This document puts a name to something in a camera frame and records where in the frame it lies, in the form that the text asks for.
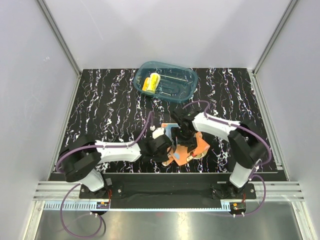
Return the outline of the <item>yellow patterned towel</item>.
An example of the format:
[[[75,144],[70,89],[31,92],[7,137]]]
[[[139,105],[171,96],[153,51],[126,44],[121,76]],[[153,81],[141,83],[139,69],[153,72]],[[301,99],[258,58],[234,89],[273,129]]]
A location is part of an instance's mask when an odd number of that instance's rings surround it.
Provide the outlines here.
[[[154,94],[160,83],[161,76],[158,73],[151,73],[143,83],[142,91]]]

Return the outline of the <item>orange dotted towel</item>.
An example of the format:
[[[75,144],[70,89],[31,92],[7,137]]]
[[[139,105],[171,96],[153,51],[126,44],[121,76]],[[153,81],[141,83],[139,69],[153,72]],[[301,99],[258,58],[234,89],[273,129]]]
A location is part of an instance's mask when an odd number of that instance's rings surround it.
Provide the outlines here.
[[[168,153],[168,160],[161,163],[163,166],[169,166],[173,162],[178,166],[183,166],[192,160],[203,158],[208,153],[210,145],[203,139],[201,132],[196,132],[190,141],[183,142],[176,135],[180,133],[177,123],[162,123],[161,127],[165,129],[165,134],[173,143]]]

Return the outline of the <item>teal plastic basin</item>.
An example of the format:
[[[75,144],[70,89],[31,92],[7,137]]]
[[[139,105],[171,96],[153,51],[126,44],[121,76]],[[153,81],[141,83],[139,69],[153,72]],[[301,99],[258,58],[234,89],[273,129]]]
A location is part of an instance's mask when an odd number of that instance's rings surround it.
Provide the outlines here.
[[[152,73],[160,75],[160,82],[155,93],[142,91],[145,79]],[[197,84],[198,75],[192,69],[158,61],[148,61],[142,64],[133,79],[134,87],[142,94],[174,103],[189,100]]]

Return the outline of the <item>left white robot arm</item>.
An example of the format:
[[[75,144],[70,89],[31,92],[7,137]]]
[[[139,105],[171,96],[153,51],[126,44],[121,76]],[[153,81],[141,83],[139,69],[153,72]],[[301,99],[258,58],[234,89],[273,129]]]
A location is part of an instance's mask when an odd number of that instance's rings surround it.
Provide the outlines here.
[[[169,159],[171,139],[163,127],[156,128],[150,137],[130,142],[103,142],[90,135],[79,137],[61,150],[56,170],[69,183],[79,182],[97,198],[108,193],[108,186],[96,166],[110,162],[137,160],[164,162]]]

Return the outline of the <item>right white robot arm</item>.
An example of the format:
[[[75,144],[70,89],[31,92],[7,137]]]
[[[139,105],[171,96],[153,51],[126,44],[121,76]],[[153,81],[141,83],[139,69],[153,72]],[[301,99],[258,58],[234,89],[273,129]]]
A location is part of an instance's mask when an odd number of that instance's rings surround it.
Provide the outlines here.
[[[239,198],[245,192],[248,181],[253,179],[255,170],[272,159],[272,152],[266,141],[255,132],[252,122],[230,121],[214,117],[205,111],[186,111],[184,108],[175,109],[171,118],[178,124],[171,130],[174,145],[185,147],[189,156],[198,154],[196,148],[200,144],[196,134],[203,132],[219,137],[229,143],[235,165],[228,181],[222,186],[212,188],[213,196],[217,199]]]

